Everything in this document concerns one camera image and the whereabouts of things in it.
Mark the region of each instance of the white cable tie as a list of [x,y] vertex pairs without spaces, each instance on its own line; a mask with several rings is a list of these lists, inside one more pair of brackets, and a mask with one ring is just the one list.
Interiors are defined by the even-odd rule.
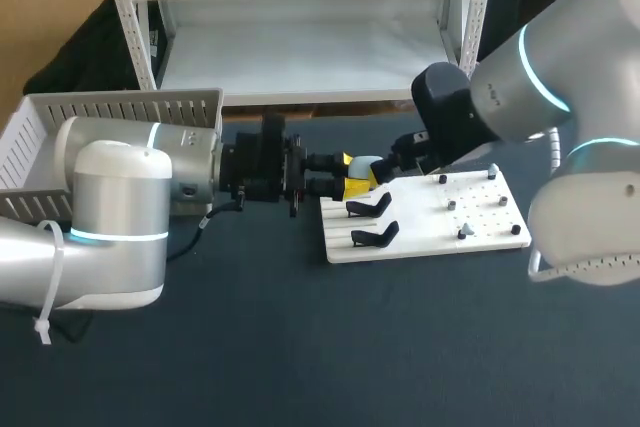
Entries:
[[211,219],[209,217],[207,217],[206,215],[202,218],[202,220],[200,221],[200,224],[198,225],[199,229],[204,229],[207,224],[209,223]]
[[49,315],[53,309],[53,302],[56,299],[58,293],[58,287],[60,287],[60,279],[62,278],[62,268],[64,266],[64,237],[62,236],[62,230],[57,222],[53,220],[43,220],[38,224],[39,229],[45,229],[47,226],[51,227],[53,232],[53,241],[55,251],[53,253],[53,272],[51,273],[51,281],[49,282],[49,288],[42,304],[42,310],[40,311],[40,317],[36,319],[34,329],[40,335],[40,341],[42,345],[51,345],[51,336],[49,335]]

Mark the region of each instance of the white basket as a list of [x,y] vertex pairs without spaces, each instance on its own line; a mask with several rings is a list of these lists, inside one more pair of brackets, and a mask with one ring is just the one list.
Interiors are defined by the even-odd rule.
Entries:
[[[103,117],[213,128],[222,133],[222,91],[161,90],[27,95],[0,137],[0,215],[20,222],[70,220],[71,195],[53,175],[53,146],[70,117]],[[205,206],[176,203],[172,213]]]

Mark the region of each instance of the dark blue tablecloth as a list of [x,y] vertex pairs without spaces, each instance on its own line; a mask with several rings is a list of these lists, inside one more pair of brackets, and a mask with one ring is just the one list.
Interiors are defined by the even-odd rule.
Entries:
[[[291,122],[385,154],[413,115]],[[252,124],[231,124],[225,137]],[[548,143],[501,149],[526,212]],[[174,222],[170,248],[195,221]],[[0,314],[0,425],[622,426],[640,419],[640,286],[532,284],[528,251],[331,266],[316,203],[217,217],[154,305],[38,345]]]

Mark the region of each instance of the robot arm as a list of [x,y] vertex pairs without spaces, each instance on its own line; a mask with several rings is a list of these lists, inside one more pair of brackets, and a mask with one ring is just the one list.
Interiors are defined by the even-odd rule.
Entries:
[[428,173],[573,118],[576,146],[531,206],[536,246],[555,274],[607,285],[638,278],[639,40],[638,0],[558,0],[470,81],[455,66],[430,66],[412,85],[426,130],[398,139],[372,164],[375,177]]

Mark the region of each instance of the black hook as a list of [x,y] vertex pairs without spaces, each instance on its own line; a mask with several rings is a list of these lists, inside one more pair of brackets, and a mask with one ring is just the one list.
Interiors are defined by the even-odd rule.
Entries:
[[356,202],[355,200],[350,200],[347,202],[347,212],[349,212],[349,217],[351,214],[358,217],[371,217],[372,219],[377,219],[382,214],[384,214],[387,207],[391,205],[391,194],[386,192],[376,205],[364,204],[362,202]]
[[352,230],[351,240],[353,241],[354,247],[360,244],[366,247],[378,247],[382,249],[391,244],[391,241],[398,235],[398,232],[400,232],[400,225],[394,220],[382,234],[372,234],[364,230]]

